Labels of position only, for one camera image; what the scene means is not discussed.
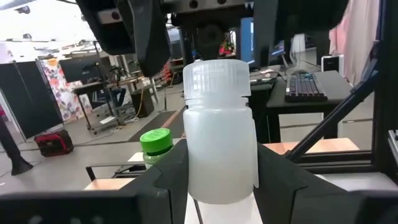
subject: tripod leg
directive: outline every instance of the tripod leg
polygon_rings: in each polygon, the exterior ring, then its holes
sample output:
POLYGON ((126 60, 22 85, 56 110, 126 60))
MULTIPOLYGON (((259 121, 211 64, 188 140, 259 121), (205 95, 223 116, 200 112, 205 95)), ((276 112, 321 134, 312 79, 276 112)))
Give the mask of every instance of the tripod leg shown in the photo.
POLYGON ((18 146, 15 144, 11 133, 3 119, 0 118, 0 142, 12 163, 11 175, 18 175, 30 170, 33 166, 21 156, 18 146))

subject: green bottle cap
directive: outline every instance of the green bottle cap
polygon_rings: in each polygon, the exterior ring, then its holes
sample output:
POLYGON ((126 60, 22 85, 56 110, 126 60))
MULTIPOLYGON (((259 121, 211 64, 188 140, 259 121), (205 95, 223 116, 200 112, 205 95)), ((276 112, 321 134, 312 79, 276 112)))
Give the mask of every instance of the green bottle cap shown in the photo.
POLYGON ((139 138, 144 153, 156 155, 173 144, 172 135, 167 128, 148 131, 139 138))

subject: pink curtain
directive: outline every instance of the pink curtain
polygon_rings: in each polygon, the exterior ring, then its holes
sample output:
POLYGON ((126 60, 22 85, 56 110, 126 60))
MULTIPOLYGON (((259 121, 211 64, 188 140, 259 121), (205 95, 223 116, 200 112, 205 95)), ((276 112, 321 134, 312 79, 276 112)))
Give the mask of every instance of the pink curtain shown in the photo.
POLYGON ((330 53, 344 54, 345 78, 355 85, 376 38, 378 0, 350 0, 343 20, 329 33, 330 53))

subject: red bag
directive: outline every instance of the red bag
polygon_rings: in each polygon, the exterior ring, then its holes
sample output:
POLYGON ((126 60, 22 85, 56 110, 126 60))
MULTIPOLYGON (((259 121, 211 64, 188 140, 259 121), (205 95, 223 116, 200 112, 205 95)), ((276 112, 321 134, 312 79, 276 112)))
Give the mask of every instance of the red bag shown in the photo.
POLYGON ((68 154, 74 148, 67 130, 36 136, 35 142, 44 157, 68 154))

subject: floral curtain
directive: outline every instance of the floral curtain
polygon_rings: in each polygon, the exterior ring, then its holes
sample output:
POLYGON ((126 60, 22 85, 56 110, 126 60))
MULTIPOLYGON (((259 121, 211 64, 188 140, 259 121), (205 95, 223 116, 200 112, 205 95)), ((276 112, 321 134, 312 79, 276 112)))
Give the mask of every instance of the floral curtain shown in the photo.
MULTIPOLYGON (((41 60, 40 64, 50 83, 63 120, 68 121, 83 117, 84 114, 79 104, 78 97, 72 92, 74 88, 82 86, 82 83, 80 81, 67 83, 62 68, 55 58, 41 60)), ((86 113, 90 113, 91 105, 87 95, 81 95, 80 99, 85 107, 86 113)))

